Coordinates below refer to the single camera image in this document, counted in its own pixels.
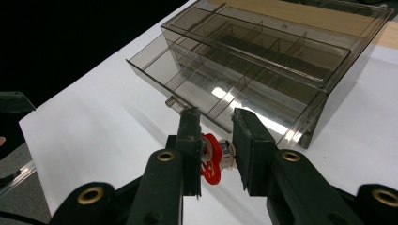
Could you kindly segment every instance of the smoked plastic organizer box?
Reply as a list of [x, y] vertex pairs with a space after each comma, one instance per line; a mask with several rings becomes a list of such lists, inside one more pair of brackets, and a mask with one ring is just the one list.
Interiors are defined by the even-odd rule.
[[336, 1], [197, 1], [128, 62], [221, 136], [235, 107], [307, 148], [355, 84], [392, 10]]

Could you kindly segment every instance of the red handwheel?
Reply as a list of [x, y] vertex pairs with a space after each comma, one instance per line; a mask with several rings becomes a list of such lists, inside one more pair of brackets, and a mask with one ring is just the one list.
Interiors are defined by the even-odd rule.
[[211, 156], [210, 160], [202, 161], [202, 175], [210, 185], [217, 185], [222, 178], [220, 169], [222, 148], [213, 134], [202, 134], [202, 138], [206, 141], [204, 154]]

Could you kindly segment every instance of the brass screw hole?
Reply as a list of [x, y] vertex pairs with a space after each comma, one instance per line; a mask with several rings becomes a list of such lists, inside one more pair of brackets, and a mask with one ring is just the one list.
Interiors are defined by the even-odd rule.
[[175, 154], [173, 152], [164, 151], [158, 154], [158, 160], [160, 161], [170, 161], [173, 160]]
[[379, 202], [391, 207], [398, 207], [398, 196], [395, 193], [385, 189], [374, 189], [372, 194]]
[[300, 160], [299, 154], [293, 153], [293, 152], [284, 152], [284, 153], [282, 153], [282, 157], [288, 161], [299, 161]]
[[100, 186], [97, 187], [89, 187], [80, 193], [77, 198], [77, 202], [80, 204], [91, 204], [100, 200], [104, 194], [103, 188]]

